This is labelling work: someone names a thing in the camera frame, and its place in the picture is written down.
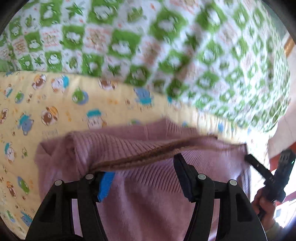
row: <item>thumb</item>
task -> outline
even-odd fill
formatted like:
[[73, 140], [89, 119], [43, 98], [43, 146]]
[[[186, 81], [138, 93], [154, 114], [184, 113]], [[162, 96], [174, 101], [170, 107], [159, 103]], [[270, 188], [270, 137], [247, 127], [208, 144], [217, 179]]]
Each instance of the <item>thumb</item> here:
[[274, 214], [276, 207], [273, 202], [270, 202], [266, 198], [261, 197], [259, 204], [267, 214], [272, 214], [272, 215]]

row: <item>green and white quilt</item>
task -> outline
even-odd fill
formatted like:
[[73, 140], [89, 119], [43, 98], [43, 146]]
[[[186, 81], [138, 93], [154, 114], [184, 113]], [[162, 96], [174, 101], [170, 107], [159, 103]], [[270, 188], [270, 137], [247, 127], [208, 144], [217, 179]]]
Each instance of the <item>green and white quilt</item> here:
[[262, 131], [288, 106], [287, 60], [254, 0], [30, 0], [0, 36], [0, 70], [149, 87]]

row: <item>mauve garment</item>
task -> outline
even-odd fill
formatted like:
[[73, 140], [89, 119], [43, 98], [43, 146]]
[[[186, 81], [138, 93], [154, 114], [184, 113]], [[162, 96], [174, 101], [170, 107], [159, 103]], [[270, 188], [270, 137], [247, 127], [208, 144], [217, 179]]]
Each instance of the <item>mauve garment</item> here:
[[[146, 126], [72, 132], [65, 137], [42, 142], [35, 156], [40, 196], [42, 199], [45, 197], [55, 180], [79, 180], [95, 164], [141, 154], [172, 140], [198, 136], [194, 128], [180, 127], [162, 119]], [[215, 137], [200, 137], [190, 145], [204, 148], [183, 151], [188, 164], [212, 180], [237, 180], [249, 197], [250, 166], [244, 161], [245, 145], [226, 144]], [[210, 240], [215, 239], [218, 205], [215, 201]], [[173, 160], [169, 158], [116, 171], [108, 197], [97, 207], [110, 241], [181, 241], [194, 203], [184, 197]], [[73, 212], [73, 219], [75, 231], [79, 234], [77, 210]]]

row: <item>yellow bed sheet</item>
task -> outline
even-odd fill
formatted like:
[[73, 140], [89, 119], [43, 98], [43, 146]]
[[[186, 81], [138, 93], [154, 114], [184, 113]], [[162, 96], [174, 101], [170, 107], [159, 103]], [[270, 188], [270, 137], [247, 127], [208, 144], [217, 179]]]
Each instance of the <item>yellow bed sheet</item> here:
[[[268, 133], [240, 129], [180, 102], [116, 81], [46, 72], [0, 73], [0, 215], [24, 239], [41, 200], [34, 154], [39, 142], [69, 131], [135, 125], [169, 117], [247, 143], [249, 153], [268, 166]], [[260, 177], [253, 178], [257, 191]]]

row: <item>silver rivet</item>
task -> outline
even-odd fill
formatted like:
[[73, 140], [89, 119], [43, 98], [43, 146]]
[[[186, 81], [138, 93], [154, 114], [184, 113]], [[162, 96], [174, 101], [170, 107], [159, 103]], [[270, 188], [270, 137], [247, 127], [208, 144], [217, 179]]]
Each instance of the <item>silver rivet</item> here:
[[229, 183], [230, 183], [231, 185], [233, 185], [233, 186], [236, 186], [236, 185], [237, 185], [236, 180], [230, 180]]
[[87, 174], [87, 175], [85, 176], [85, 178], [86, 178], [87, 180], [91, 180], [91, 179], [94, 178], [94, 175], [90, 173], [90, 174]]
[[62, 183], [63, 183], [62, 180], [56, 180], [56, 181], [54, 182], [54, 184], [55, 184], [56, 186], [60, 186], [60, 185], [62, 185]]
[[205, 174], [198, 174], [197, 177], [198, 177], [200, 180], [204, 180], [204, 179], [207, 178]]

